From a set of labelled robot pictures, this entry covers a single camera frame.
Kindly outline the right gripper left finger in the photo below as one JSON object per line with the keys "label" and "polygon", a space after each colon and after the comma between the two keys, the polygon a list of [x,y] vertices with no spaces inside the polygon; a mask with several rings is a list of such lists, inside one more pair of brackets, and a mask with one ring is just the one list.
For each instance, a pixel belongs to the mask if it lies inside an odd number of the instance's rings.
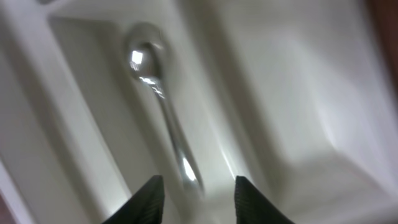
{"label": "right gripper left finger", "polygon": [[164,179],[153,175],[103,224],[161,224],[164,212]]}

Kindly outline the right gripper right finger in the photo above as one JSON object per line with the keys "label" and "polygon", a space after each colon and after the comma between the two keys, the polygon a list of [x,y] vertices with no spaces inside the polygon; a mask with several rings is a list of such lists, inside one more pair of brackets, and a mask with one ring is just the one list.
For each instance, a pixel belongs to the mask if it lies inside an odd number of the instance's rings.
{"label": "right gripper right finger", "polygon": [[245,176],[237,176],[234,188],[237,224],[294,224]]}

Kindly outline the large steel spoon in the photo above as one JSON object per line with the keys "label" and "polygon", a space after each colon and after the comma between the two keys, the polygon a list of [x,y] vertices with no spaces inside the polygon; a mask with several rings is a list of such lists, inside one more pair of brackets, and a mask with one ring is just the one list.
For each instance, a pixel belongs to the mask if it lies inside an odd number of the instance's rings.
{"label": "large steel spoon", "polygon": [[160,106],[184,190],[202,196],[204,186],[199,168],[165,87],[172,59],[167,39],[154,24],[139,22],[129,29],[124,46],[131,76],[151,89]]}

